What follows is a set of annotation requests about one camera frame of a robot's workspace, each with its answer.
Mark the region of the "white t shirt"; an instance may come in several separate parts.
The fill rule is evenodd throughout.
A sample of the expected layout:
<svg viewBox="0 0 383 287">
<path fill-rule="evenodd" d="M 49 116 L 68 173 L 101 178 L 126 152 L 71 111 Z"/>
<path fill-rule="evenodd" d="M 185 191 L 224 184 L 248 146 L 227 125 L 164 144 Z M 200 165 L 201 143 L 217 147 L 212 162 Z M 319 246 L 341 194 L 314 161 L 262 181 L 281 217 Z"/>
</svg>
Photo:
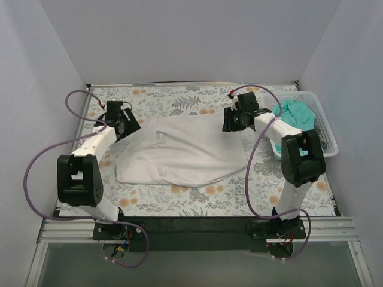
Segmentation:
<svg viewBox="0 0 383 287">
<path fill-rule="evenodd" d="M 115 160 L 117 181 L 202 187 L 243 170 L 240 134 L 222 126 L 222 113 L 147 120 Z"/>
</svg>

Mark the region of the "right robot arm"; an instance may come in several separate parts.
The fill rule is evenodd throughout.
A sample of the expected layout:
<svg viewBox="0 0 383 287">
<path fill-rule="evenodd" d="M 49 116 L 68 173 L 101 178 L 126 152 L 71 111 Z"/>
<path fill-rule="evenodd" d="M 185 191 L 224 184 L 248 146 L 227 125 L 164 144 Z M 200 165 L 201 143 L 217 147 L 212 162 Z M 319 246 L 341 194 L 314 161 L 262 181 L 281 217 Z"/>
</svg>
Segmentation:
<svg viewBox="0 0 383 287">
<path fill-rule="evenodd" d="M 318 133 L 302 131 L 282 121 L 270 109 L 260 108 L 254 93 L 228 95 L 232 106 L 224 109 L 224 132 L 238 132 L 251 128 L 281 147 L 281 170 L 284 186 L 271 216 L 255 215 L 250 224 L 257 238 L 293 235 L 302 231 L 300 220 L 302 203 L 312 184 L 326 171 Z"/>
</svg>

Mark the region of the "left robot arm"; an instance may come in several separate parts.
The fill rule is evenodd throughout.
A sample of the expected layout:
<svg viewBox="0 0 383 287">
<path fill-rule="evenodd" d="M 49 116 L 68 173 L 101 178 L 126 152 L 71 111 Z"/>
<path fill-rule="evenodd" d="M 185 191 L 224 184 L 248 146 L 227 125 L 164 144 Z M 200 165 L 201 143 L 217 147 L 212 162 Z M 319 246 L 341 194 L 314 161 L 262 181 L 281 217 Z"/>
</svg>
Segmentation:
<svg viewBox="0 0 383 287">
<path fill-rule="evenodd" d="M 126 101 L 106 103 L 106 112 L 93 126 L 92 135 L 70 155 L 57 160 L 57 191 L 61 203 L 79 207 L 96 219 L 110 220 L 107 232 L 114 239 L 127 233 L 127 224 L 119 219 L 120 209 L 104 197 L 99 163 L 111 145 L 140 129 Z"/>
</svg>

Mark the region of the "teal t shirt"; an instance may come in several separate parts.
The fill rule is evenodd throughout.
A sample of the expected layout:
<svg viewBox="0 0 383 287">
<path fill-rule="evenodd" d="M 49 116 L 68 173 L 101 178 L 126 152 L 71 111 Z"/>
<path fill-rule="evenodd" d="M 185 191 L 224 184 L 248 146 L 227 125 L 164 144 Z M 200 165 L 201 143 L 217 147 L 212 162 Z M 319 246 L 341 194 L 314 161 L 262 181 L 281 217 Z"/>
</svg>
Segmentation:
<svg viewBox="0 0 383 287">
<path fill-rule="evenodd" d="M 315 114 L 303 101 L 285 100 L 281 102 L 283 122 L 303 131 L 312 130 L 316 119 Z"/>
</svg>

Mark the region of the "white plastic laundry basket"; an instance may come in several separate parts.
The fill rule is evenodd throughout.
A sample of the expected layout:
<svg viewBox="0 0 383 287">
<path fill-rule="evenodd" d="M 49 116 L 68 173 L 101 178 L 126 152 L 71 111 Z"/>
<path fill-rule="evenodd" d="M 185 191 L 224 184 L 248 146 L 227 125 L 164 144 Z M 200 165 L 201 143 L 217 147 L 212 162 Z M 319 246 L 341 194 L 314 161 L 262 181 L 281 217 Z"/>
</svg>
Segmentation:
<svg viewBox="0 0 383 287">
<path fill-rule="evenodd" d="M 333 157 L 338 154 L 339 148 L 336 143 L 335 136 L 331 130 L 330 124 L 324 113 L 324 110 L 317 96 L 309 91 L 285 91 L 277 92 L 276 97 L 279 102 L 285 100 L 303 101 L 308 108 L 315 114 L 316 119 L 314 125 L 321 130 L 321 137 L 327 142 L 327 150 L 323 151 L 325 157 Z"/>
</svg>

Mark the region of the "grey garment in basket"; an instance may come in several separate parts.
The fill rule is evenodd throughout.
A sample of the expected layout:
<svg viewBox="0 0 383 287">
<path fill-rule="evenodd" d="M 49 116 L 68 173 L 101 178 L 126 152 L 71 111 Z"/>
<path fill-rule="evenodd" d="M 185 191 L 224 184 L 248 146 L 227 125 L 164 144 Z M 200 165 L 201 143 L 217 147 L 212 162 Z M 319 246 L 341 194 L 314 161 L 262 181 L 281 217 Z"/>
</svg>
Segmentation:
<svg viewBox="0 0 383 287">
<path fill-rule="evenodd" d="M 316 131 L 316 133 L 318 134 L 319 136 L 319 139 L 320 139 L 320 144 L 321 144 L 321 148 L 323 151 L 326 151 L 327 150 L 327 142 L 324 141 L 321 137 L 321 130 L 319 127 L 317 126 L 314 126 L 314 130 Z"/>
</svg>

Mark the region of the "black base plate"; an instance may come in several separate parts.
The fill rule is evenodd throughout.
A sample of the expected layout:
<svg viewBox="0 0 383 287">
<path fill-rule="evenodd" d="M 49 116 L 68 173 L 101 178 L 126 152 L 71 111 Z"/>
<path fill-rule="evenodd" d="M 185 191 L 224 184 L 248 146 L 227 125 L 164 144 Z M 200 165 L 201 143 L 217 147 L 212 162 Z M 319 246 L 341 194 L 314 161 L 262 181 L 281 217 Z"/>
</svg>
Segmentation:
<svg viewBox="0 0 383 287">
<path fill-rule="evenodd" d="M 267 252 L 267 240 L 305 239 L 301 219 L 288 223 L 255 217 L 123 217 L 128 227 L 97 223 L 93 240 L 117 243 L 130 239 L 131 252 L 230 251 Z"/>
</svg>

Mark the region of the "aluminium frame rail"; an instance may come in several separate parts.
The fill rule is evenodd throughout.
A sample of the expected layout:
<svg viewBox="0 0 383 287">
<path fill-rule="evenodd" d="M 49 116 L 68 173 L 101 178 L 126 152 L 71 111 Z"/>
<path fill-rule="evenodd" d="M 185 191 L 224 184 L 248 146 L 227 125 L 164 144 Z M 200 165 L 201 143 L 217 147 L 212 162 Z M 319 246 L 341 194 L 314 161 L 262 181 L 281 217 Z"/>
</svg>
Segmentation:
<svg viewBox="0 0 383 287">
<path fill-rule="evenodd" d="M 350 217 L 315 216 L 311 218 L 312 242 L 353 242 L 360 236 Z M 92 239 L 95 222 L 44 221 L 39 231 L 38 243 L 86 243 Z"/>
</svg>

